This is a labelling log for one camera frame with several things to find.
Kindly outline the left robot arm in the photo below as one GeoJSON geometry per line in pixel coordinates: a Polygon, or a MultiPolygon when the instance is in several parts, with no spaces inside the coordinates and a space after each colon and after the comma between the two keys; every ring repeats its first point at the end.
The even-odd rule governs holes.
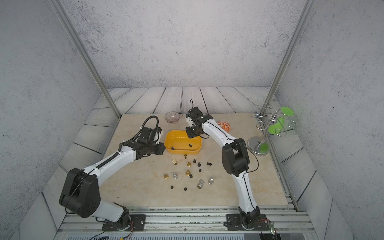
{"type": "Polygon", "coordinates": [[[129,210],[117,203],[102,199],[100,186],[123,167],[152,155],[161,156],[165,145],[160,138],[162,129],[157,116],[149,116],[144,122],[155,120],[154,128],[145,124],[131,139],[122,141],[118,149],[103,160],[84,169],[73,168],[67,174],[59,203],[67,214],[81,218],[103,219],[118,231],[133,229],[129,210]]]}

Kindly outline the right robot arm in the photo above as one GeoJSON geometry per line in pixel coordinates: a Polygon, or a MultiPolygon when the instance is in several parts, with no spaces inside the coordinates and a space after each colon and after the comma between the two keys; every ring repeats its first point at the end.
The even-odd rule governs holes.
{"type": "Polygon", "coordinates": [[[222,148],[223,167],[233,177],[238,193],[242,226],[247,230],[253,229],[259,222],[261,213],[251,189],[250,158],[245,141],[228,134],[211,115],[204,115],[198,107],[189,110],[186,121],[189,124],[186,133],[190,139],[207,135],[222,148]]]}

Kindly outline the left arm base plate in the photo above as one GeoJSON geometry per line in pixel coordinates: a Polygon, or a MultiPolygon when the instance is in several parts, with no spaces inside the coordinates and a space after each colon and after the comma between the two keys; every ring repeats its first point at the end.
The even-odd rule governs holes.
{"type": "Polygon", "coordinates": [[[146,215],[124,215],[117,222],[105,220],[103,232],[142,232],[146,223],[146,215]]]}

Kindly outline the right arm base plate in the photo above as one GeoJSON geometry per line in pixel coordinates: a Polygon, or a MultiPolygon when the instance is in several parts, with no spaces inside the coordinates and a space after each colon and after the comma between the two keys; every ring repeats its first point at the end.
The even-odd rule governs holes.
{"type": "Polygon", "coordinates": [[[246,217],[241,214],[227,214],[226,221],[223,222],[224,227],[229,231],[269,231],[270,224],[265,214],[257,217],[246,217]]]}

